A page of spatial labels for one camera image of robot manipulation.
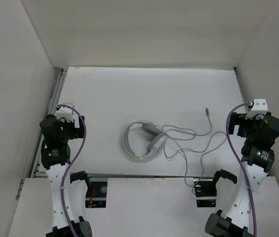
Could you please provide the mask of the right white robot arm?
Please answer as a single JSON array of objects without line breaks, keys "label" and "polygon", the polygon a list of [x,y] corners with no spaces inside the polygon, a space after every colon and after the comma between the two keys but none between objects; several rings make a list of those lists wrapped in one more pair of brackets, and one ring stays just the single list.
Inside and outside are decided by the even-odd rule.
[{"label": "right white robot arm", "polygon": [[279,119],[267,112],[261,119],[246,119],[245,114],[232,113],[229,133],[239,126],[237,135],[245,138],[241,149],[239,176],[224,169],[217,171],[210,182],[216,196],[216,210],[205,225],[213,237],[250,237],[249,219],[255,215],[253,196],[269,174],[275,153],[272,146],[279,137]]}]

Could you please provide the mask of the grey white headphones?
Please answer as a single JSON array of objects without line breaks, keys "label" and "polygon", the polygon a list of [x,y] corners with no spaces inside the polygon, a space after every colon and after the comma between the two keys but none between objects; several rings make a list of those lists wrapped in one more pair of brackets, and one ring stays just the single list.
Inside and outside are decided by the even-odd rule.
[{"label": "grey white headphones", "polygon": [[145,163],[157,158],[167,139],[164,129],[157,123],[138,120],[126,127],[122,145],[129,161]]}]

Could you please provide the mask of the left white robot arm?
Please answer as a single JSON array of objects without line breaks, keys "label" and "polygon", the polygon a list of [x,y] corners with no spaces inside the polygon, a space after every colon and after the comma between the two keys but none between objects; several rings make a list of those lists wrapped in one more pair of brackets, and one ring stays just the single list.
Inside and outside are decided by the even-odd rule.
[{"label": "left white robot arm", "polygon": [[39,124],[44,136],[41,164],[45,169],[52,192],[53,220],[47,237],[91,237],[90,223],[85,220],[86,195],[92,183],[85,171],[70,173],[69,140],[86,138],[84,119],[75,127],[74,119],[47,115]]}]

